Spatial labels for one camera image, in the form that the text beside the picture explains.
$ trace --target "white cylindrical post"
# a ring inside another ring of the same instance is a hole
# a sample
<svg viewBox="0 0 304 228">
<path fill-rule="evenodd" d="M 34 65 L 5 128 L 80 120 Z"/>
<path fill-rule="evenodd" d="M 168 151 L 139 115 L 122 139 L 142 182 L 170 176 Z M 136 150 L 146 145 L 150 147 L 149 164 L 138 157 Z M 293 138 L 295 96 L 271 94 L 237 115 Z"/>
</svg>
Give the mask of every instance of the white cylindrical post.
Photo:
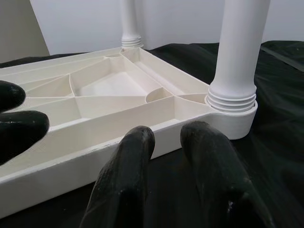
<svg viewBox="0 0 304 228">
<path fill-rule="evenodd" d="M 207 103 L 241 113 L 255 105 L 254 74 L 270 0 L 226 0 L 216 74 Z"/>
<path fill-rule="evenodd" d="M 123 48 L 141 47 L 141 36 L 139 35 L 136 21 L 134 0 L 120 0 L 123 25 L 122 46 Z"/>
</svg>

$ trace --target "white wall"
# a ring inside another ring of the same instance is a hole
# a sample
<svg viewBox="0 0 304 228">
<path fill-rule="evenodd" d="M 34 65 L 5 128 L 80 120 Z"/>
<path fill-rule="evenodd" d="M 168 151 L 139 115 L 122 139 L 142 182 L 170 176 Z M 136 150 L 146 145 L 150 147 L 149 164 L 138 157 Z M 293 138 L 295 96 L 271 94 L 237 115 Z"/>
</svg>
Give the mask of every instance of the white wall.
<svg viewBox="0 0 304 228">
<path fill-rule="evenodd" d="M 29 0 L 0 0 L 0 63 L 47 55 Z"/>
<path fill-rule="evenodd" d="M 121 45 L 119 0 L 31 0 L 50 54 Z M 147 49 L 218 42 L 224 0 L 136 0 Z M 264 41 L 304 40 L 304 0 L 272 0 Z"/>
</svg>

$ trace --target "black rubber glove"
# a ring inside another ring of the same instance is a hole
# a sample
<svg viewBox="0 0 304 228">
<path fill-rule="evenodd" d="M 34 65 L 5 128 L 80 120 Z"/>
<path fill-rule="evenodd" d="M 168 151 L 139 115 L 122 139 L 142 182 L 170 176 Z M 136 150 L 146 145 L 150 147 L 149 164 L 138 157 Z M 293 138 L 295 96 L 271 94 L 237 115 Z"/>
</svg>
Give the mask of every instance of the black rubber glove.
<svg viewBox="0 0 304 228">
<path fill-rule="evenodd" d="M 142 228 L 147 166 L 154 150 L 148 127 L 133 128 L 101 169 L 81 228 Z"/>
<path fill-rule="evenodd" d="M 255 190 L 230 140 L 205 122 L 180 133 L 191 164 L 207 228 L 273 228 L 273 218 Z"/>
<path fill-rule="evenodd" d="M 18 107 L 25 100 L 24 90 L 0 81 L 0 112 Z M 48 132 L 47 115 L 37 111 L 0 114 L 0 165 L 21 154 Z"/>
</svg>

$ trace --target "gloved hand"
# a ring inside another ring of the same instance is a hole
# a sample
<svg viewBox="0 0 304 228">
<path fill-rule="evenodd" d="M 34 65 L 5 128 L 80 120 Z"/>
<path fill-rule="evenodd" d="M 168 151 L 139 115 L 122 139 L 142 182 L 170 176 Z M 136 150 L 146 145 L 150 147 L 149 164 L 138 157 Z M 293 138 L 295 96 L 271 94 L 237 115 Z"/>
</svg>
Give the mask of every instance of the gloved hand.
<svg viewBox="0 0 304 228">
<path fill-rule="evenodd" d="M 21 105 L 25 97 L 20 86 L 0 81 L 0 165 L 23 153 L 48 132 L 49 121 L 44 113 L 2 113 Z"/>
</svg>

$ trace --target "white 3d-printed frame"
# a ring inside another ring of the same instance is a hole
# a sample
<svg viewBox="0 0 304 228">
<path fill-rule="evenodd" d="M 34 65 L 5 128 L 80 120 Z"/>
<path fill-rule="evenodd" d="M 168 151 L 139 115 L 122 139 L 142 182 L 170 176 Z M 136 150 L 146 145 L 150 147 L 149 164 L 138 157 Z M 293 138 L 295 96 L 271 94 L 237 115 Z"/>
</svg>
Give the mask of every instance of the white 3d-printed frame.
<svg viewBox="0 0 304 228">
<path fill-rule="evenodd" d="M 257 110 L 254 72 L 270 0 L 226 0 L 214 81 L 207 85 L 141 49 L 134 0 L 121 0 L 122 48 L 0 70 L 24 88 L 15 110 L 50 119 L 47 135 L 0 166 L 0 218 L 97 178 L 131 128 L 151 127 L 153 158 L 181 147 L 201 120 L 230 139 L 248 134 Z"/>
</svg>

